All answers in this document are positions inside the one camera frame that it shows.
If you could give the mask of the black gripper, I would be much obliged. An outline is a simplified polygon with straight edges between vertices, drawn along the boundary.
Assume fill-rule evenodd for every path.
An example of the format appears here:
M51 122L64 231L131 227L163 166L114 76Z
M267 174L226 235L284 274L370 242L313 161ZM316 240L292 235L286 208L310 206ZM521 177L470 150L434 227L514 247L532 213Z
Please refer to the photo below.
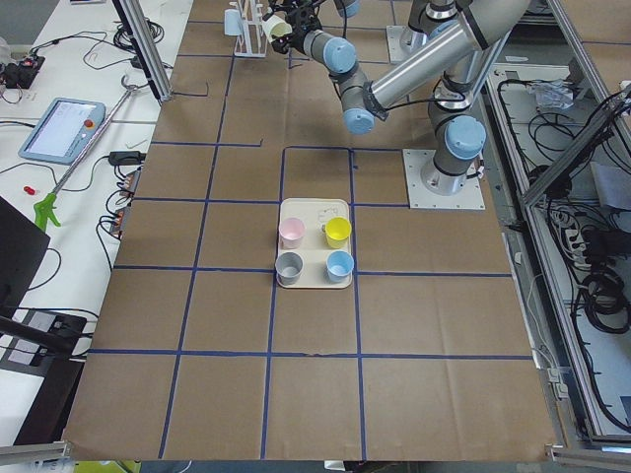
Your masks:
M272 48L281 54L287 54L291 48L304 53L307 34L320 29L317 9L318 4L271 4L270 14L282 13L292 29L288 34L273 34Z

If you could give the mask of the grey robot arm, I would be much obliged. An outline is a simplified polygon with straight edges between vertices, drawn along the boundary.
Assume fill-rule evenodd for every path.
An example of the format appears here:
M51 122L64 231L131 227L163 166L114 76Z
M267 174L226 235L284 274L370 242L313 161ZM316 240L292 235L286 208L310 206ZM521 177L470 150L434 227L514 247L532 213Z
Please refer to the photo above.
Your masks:
M348 19L359 13L360 1L336 0L333 2L345 25L342 37L346 37ZM428 39L429 33L443 23L455 19L462 8L462 1L412 1L407 26L399 37L400 42L408 48L412 48L413 45L422 45Z
M460 193L486 142L484 126L469 109L503 40L525 14L526 1L415 1L403 33L406 57L376 81L362 70L355 46L325 32L318 1L271 1L263 16L273 49L295 49L323 65L336 87L346 128L371 132L376 120L405 105L404 98L429 80L437 84L425 102L437 138L420 176L442 196Z

